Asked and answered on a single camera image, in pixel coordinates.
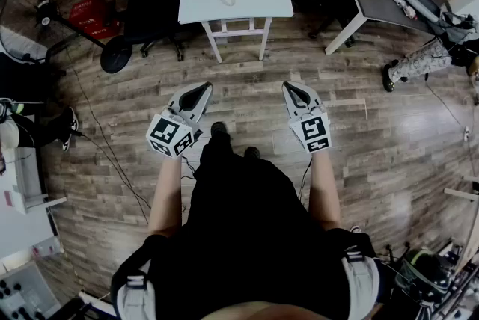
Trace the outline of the grey box with black knobs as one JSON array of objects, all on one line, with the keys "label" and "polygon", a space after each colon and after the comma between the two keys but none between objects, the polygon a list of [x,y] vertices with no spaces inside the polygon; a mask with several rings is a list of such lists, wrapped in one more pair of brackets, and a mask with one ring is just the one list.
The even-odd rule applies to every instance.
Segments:
[{"label": "grey box with black knobs", "polygon": [[35,262],[0,277],[1,320],[47,320],[60,308]]}]

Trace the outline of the person's left forearm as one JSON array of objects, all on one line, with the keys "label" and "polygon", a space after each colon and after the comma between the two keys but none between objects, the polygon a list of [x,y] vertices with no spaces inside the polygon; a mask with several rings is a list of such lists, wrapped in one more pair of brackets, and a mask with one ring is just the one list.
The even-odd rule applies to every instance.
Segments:
[{"label": "person's left forearm", "polygon": [[182,160],[163,160],[150,209],[148,229],[151,234],[170,237],[182,226]]}]

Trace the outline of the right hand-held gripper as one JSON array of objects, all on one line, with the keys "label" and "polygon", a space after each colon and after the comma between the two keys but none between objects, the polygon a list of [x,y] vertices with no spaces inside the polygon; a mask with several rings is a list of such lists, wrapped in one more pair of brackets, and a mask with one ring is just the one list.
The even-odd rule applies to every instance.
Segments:
[{"label": "right hand-held gripper", "polygon": [[[312,154],[330,148],[330,120],[328,114],[319,108],[321,102],[317,92],[295,81],[285,81],[282,91],[290,116],[289,126],[306,153]],[[309,112],[299,116],[300,111]]]}]

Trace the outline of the black floor fan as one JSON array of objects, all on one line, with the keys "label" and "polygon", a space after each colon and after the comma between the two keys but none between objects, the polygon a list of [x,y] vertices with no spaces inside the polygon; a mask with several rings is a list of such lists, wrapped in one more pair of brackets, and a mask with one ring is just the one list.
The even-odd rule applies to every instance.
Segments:
[{"label": "black floor fan", "polygon": [[73,5],[84,0],[4,0],[0,9],[0,44],[20,61],[40,64],[66,49],[71,40],[83,37],[101,48],[100,65],[117,73],[128,63],[132,46],[122,36],[97,40],[69,23]]}]

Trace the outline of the white side cabinet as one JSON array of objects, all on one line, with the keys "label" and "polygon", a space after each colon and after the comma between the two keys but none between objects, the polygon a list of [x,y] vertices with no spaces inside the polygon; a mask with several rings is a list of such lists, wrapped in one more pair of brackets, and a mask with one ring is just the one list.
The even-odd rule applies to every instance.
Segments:
[{"label": "white side cabinet", "polygon": [[0,207],[27,215],[67,202],[46,193],[36,151],[18,147],[3,151],[6,171],[0,176]]}]

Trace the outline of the person's right forearm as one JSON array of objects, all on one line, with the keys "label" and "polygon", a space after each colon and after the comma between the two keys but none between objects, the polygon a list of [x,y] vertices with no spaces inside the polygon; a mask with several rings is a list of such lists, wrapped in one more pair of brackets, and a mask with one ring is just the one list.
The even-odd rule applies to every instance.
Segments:
[{"label": "person's right forearm", "polygon": [[341,228],[341,207],[327,150],[312,154],[308,212],[325,231]]}]

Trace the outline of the person's black clothing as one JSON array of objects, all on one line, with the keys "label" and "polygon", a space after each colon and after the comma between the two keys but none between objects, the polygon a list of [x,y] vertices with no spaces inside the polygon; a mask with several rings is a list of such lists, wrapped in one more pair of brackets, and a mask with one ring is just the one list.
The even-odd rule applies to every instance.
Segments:
[{"label": "person's black clothing", "polygon": [[379,296],[367,234],[325,231],[266,159],[211,137],[189,216],[149,234],[112,278],[120,320],[363,320]]}]

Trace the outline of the red plastic crate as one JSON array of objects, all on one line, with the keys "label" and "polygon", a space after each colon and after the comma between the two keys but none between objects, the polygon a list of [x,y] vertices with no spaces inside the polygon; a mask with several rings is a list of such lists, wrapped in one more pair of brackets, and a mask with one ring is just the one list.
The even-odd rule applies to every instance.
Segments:
[{"label": "red plastic crate", "polygon": [[69,23],[97,40],[117,36],[120,21],[115,17],[115,2],[84,0],[73,5]]}]

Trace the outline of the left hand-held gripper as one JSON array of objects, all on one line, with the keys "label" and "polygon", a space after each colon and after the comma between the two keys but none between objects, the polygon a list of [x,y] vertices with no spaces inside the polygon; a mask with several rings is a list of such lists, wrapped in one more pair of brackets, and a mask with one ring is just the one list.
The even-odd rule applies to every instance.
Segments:
[{"label": "left hand-held gripper", "polygon": [[168,107],[155,114],[146,139],[152,150],[169,158],[181,157],[203,133],[199,120],[204,115],[213,92],[210,82],[193,83],[179,89]]}]

